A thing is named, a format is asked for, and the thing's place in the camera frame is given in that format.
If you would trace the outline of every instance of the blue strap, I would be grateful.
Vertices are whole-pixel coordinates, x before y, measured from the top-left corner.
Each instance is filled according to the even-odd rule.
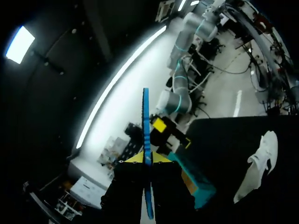
[[[177,63],[176,69],[174,70],[175,72],[179,69],[179,61]]]
[[[144,148],[144,163],[147,167],[151,167],[151,151],[150,151],[150,107],[149,107],[149,89],[143,89],[143,148]],[[148,212],[149,219],[154,218],[154,211],[151,201],[151,187],[150,187],[150,177],[146,176],[148,180],[145,182],[144,185],[144,195],[145,195],[145,202],[146,208]]]
[[[181,50],[181,51],[183,51],[183,52],[187,52],[187,51],[188,51],[188,50],[184,50],[184,49],[182,49],[182,48],[179,48],[179,47],[177,46],[176,43],[174,44],[174,46],[176,46],[177,49],[179,49],[179,50]]]
[[[176,110],[174,111],[174,113],[179,110],[179,108],[181,107],[181,103],[182,103],[182,97],[181,97],[181,95],[179,95],[178,107],[176,108]]]
[[[199,28],[202,26],[202,24],[204,23],[205,20],[201,21],[200,25],[197,27],[195,34],[199,31]]]

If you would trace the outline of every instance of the yellow block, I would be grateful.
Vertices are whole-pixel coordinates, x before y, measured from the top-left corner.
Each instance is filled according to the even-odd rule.
[[[143,161],[143,151],[131,157],[130,159],[127,159],[125,162],[142,162],[142,161]],[[156,152],[153,152],[153,162],[171,162],[171,161],[166,159],[164,156]]]
[[[162,133],[165,130],[165,128],[166,128],[166,124],[164,124],[164,122],[160,118],[156,119],[156,121],[154,122],[153,126],[160,133]]]

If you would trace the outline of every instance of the black panel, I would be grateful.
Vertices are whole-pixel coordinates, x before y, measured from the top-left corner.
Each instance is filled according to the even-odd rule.
[[[202,171],[217,188],[217,194],[230,203],[249,167],[248,157],[256,152],[261,136],[269,130],[278,138],[274,177],[282,182],[282,174],[293,173],[283,181],[294,180],[298,172],[298,168],[292,168],[298,158],[298,121],[296,116],[195,120],[186,133],[192,144],[188,150],[179,147],[176,153]]]
[[[95,78],[92,70],[104,64],[84,10],[75,5],[68,0],[33,8],[26,22],[14,24],[23,24],[36,38],[22,63],[3,59],[2,146],[7,175],[18,189],[27,180],[41,187],[66,169],[65,158],[71,147],[64,146],[62,129],[72,128],[65,123],[66,118],[72,123],[84,120],[86,108],[83,117],[75,113],[69,117],[77,102],[74,97],[82,80]],[[12,26],[10,40],[15,31]]]
[[[111,50],[132,44],[155,21],[161,0],[106,0],[99,4],[99,13]]]

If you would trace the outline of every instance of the black cable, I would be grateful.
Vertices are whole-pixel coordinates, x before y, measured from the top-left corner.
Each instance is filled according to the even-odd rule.
[[[245,16],[244,18],[247,20],[247,22],[248,23],[252,23],[252,21],[245,15],[245,13],[244,12],[242,12],[241,10],[237,10],[235,7],[233,7],[232,5],[229,5],[229,4],[224,4],[224,7],[226,8],[226,10],[233,16],[233,17],[235,17],[235,15],[234,15],[234,13],[239,13],[239,14],[241,14],[241,15],[243,15],[243,16]],[[257,30],[259,30],[259,31],[261,31],[258,27],[256,27],[256,26],[254,26],[254,28],[256,29],[256,31]],[[274,35],[274,37],[272,36],[272,38],[273,38],[273,40],[274,40],[274,42],[275,43],[277,43],[277,47],[278,47],[278,49],[280,49],[281,50],[281,52],[283,52],[283,54],[282,54],[282,56],[285,56],[285,54],[284,54],[284,51],[283,51],[283,49],[281,48],[281,44],[279,43],[279,41],[277,40],[277,38],[276,38],[276,36]],[[274,75],[276,76],[276,78],[272,78],[271,79],[271,81],[269,81],[268,80],[268,76],[266,75],[265,76],[265,79],[266,79],[266,83],[267,83],[267,87],[266,87],[266,89],[269,91],[269,93],[268,93],[268,100],[270,99],[270,96],[271,97],[276,97],[276,96],[278,96],[279,95],[279,90],[278,90],[278,88],[279,88],[279,86],[277,87],[276,86],[276,84],[282,84],[282,85],[284,85],[284,84],[286,84],[285,83],[285,80],[284,79],[282,79],[281,80],[281,76],[279,75],[279,74],[276,74],[276,68],[275,67],[273,67],[274,65],[272,65],[272,73],[274,73]]]
[[[229,71],[222,70],[222,69],[220,69],[220,68],[218,68],[218,67],[216,67],[216,66],[214,66],[214,65],[212,65],[212,64],[210,64],[210,63],[208,63],[208,64],[211,65],[212,67],[214,67],[214,68],[216,68],[216,69],[218,69],[218,70],[220,70],[220,71],[226,72],[226,73],[228,73],[228,74],[240,75],[240,74],[243,74],[243,73],[245,73],[246,71],[248,71],[248,69],[249,69],[251,63],[248,65],[247,69],[246,69],[245,71],[243,71],[243,72],[229,72]]]
[[[208,115],[207,114],[207,112],[205,112],[203,109],[201,109],[200,107],[198,107],[201,111],[203,111],[203,113],[205,113],[208,117],[209,117],[209,119],[211,119],[211,117],[210,117],[210,115]]]
[[[282,54],[283,54],[285,57],[287,57],[287,58],[289,58],[289,59],[291,60],[291,57],[289,57],[288,55],[285,54],[285,51],[282,49],[281,45],[279,45],[279,46],[275,46],[275,44],[272,43],[272,41],[270,41],[270,40],[267,38],[267,36],[266,36],[263,32],[262,32],[262,34],[263,34],[263,36],[266,38],[266,40],[269,41],[269,43],[271,44],[270,49],[271,49],[272,47],[278,49],[280,52],[282,52]]]
[[[257,74],[257,69],[259,70],[259,73],[260,73],[260,75],[262,74],[262,71],[261,71],[261,69],[260,69],[260,66],[258,65],[258,63],[257,63],[257,60],[253,57],[253,55],[252,55],[252,53],[250,53],[249,51],[248,51],[248,49],[244,46],[244,45],[242,45],[242,47],[244,48],[244,50],[246,51],[246,53],[249,55],[249,57],[250,57],[250,64],[249,64],[249,67],[250,67],[250,65],[251,65],[251,63],[253,63],[254,65],[255,65],[255,67],[256,67],[256,74]],[[256,91],[258,91],[258,92],[265,92],[268,88],[266,88],[266,89],[264,89],[264,90],[258,90],[255,86],[254,86],[254,84],[253,84],[253,81],[252,81],[252,75],[250,75],[250,81],[251,81],[251,84],[252,84],[252,86],[253,86],[253,88],[256,90]]]

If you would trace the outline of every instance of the white cloth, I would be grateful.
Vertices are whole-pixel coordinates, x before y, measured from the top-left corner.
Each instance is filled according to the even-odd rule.
[[[261,186],[263,173],[269,170],[267,161],[270,159],[271,169],[268,174],[274,169],[278,156],[278,140],[274,132],[268,131],[261,137],[260,147],[255,154],[250,156],[247,160],[251,163],[247,173],[241,183],[236,195],[234,196],[234,203],[237,203],[248,193]]]

